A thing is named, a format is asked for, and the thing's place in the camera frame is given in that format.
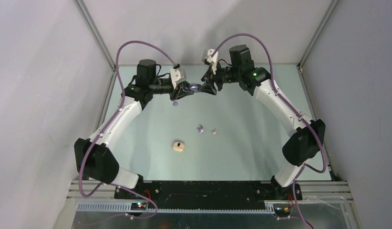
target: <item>floor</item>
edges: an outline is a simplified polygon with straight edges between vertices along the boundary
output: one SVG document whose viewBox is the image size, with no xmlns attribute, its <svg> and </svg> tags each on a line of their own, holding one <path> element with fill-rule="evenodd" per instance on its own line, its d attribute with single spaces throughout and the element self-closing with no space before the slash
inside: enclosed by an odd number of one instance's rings
<svg viewBox="0 0 392 229">
<path fill-rule="evenodd" d="M 201 83 L 205 65 L 185 66 L 187 80 Z M 163 66 L 161 73 L 169 71 Z M 135 66 L 120 68 L 124 86 Z M 274 66 L 275 79 L 290 100 L 309 114 L 296 66 Z M 115 82 L 107 117 L 120 99 Z M 113 152 L 120 166 L 146 180 L 270 180 L 284 160 L 282 146 L 289 137 L 276 117 L 237 83 L 226 84 L 216 96 L 194 94 L 173 106 L 168 95 L 153 100 L 129 125 Z M 196 129 L 203 125 L 202 134 Z M 183 152 L 173 143 L 185 144 Z M 322 167 L 320 154 L 310 164 Z M 306 169 L 299 180 L 330 180 L 329 173 Z"/>
</svg>

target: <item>gray wall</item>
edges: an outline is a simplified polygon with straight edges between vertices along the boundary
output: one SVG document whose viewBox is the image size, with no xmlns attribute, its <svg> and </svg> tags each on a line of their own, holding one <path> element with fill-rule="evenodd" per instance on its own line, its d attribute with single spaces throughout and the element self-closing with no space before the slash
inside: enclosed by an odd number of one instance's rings
<svg viewBox="0 0 392 229">
<path fill-rule="evenodd" d="M 392 228 L 392 0 L 341 1 L 303 67 L 365 228 Z"/>
<path fill-rule="evenodd" d="M 109 74 L 72 0 L 0 1 L 0 229 L 52 228 Z"/>
</svg>

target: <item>metal frame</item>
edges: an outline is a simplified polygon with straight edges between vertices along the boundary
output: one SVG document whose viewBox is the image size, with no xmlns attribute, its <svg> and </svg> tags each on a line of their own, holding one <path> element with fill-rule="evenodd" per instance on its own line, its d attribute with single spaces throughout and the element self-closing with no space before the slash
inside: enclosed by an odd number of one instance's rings
<svg viewBox="0 0 392 229">
<path fill-rule="evenodd" d="M 97 43 L 99 49 L 101 50 L 105 60 L 110 66 L 112 73 L 109 78 L 107 90 L 102 101 L 102 108 L 96 123 L 96 127 L 105 120 L 107 107 L 109 105 L 110 97 L 113 91 L 114 82 L 116 80 L 115 74 L 115 64 L 109 50 L 107 49 L 98 29 L 93 22 L 93 19 L 88 12 L 83 0 L 74 0 L 77 9 L 83 17 L 89 31 L 91 32 L 95 42 Z M 309 103 L 310 111 L 314 118 L 316 118 L 316 112 L 312 100 L 310 98 L 309 92 L 307 90 L 304 77 L 302 75 L 302 66 L 306 62 L 309 54 L 311 53 L 313 47 L 315 46 L 319 36 L 324 30 L 326 23 L 328 22 L 330 16 L 333 14 L 335 8 L 337 7 L 339 0 L 332 0 L 330 6 L 327 9 L 320 25 L 318 26 L 315 34 L 313 35 L 308 47 L 306 48 L 299 64 L 297 65 L 300 80 L 303 85 L 304 92 L 306 94 L 307 101 Z M 83 189 L 88 192 L 93 190 L 93 188 L 98 184 L 98 181 L 83 181 Z M 346 226 L 349 229 L 362 228 L 357 210 L 353 203 L 353 198 L 348 187 L 348 183 L 345 181 L 299 181 L 301 192 L 303 195 L 303 200 L 299 201 L 300 204 L 340 204 L 340 209 L 343 212 Z M 136 202 L 137 200 L 118 200 L 114 199 L 115 187 L 106 185 L 101 186 L 97 192 L 95 192 L 90 198 L 83 198 L 78 190 L 78 181 L 72 181 L 70 185 L 70 190 L 67 195 L 66 203 L 73 202 L 75 204 L 76 211 L 127 211 L 128 203 Z M 268 214 L 272 213 L 274 204 L 287 204 L 287 201 L 283 200 L 268 200 L 265 201 L 268 206 L 268 210 L 262 211 L 252 211 L 253 213 Z M 184 211 L 180 209 L 160 209 L 160 212 L 170 212 L 170 213 L 200 213 L 200 211 Z M 231 211 L 231 213 L 248 213 L 247 211 Z"/>
</svg>

